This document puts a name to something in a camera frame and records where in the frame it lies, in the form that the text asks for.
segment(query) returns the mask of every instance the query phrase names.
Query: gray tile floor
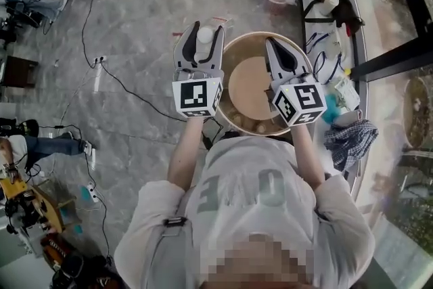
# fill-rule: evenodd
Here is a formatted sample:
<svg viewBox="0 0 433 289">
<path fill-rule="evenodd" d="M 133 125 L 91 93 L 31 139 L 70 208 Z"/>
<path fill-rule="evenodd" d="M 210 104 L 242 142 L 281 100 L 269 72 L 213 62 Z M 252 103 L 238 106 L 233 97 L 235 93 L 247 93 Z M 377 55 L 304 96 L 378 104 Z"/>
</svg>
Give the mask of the gray tile floor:
<svg viewBox="0 0 433 289">
<path fill-rule="evenodd" d="M 182 124 L 125 93 L 104 71 L 89 70 L 81 43 L 89 5 L 90 0 L 70 0 L 46 36 L 41 29 L 25 32 L 14 55 L 40 63 L 37 86 L 24 93 L 7 89 L 5 98 L 18 103 L 19 120 L 35 118 L 43 126 L 74 124 L 97 146 L 91 174 L 108 207 L 106 233 L 113 253 L 131 220 L 141 186 L 165 178 Z M 94 0 L 85 29 L 87 55 L 91 61 L 105 55 L 109 71 L 128 89 L 175 115 L 173 32 L 211 16 L 234 19 L 229 39 L 269 30 L 302 42 L 296 6 L 272 16 L 263 9 L 263 0 Z M 213 136 L 216 127 L 206 125 L 204 131 Z M 50 133 L 56 135 L 57 130 L 41 130 L 42 136 Z M 205 155 L 202 150 L 201 162 Z M 81 186 L 89 182 L 84 157 L 58 154 L 40 163 L 57 184 L 57 193 L 62 188 L 65 195 L 76 196 L 77 208 L 97 208 L 81 198 Z M 105 254 L 101 232 L 104 208 L 76 213 L 83 233 L 68 231 L 69 239 L 82 251 L 99 249 Z"/>
</svg>

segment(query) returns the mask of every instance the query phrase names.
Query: electrical outlet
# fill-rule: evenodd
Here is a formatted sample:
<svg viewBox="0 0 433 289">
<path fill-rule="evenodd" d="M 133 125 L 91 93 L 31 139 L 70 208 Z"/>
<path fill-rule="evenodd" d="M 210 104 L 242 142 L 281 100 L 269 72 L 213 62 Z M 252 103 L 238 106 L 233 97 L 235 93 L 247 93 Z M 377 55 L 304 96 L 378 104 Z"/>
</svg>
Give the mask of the electrical outlet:
<svg viewBox="0 0 433 289">
<path fill-rule="evenodd" d="M 89 191 L 90 197 L 92 198 L 93 202 L 100 202 L 100 196 L 97 193 L 96 189 L 95 189 L 95 185 L 92 182 L 89 182 L 89 184 L 87 185 L 87 190 Z"/>
</svg>

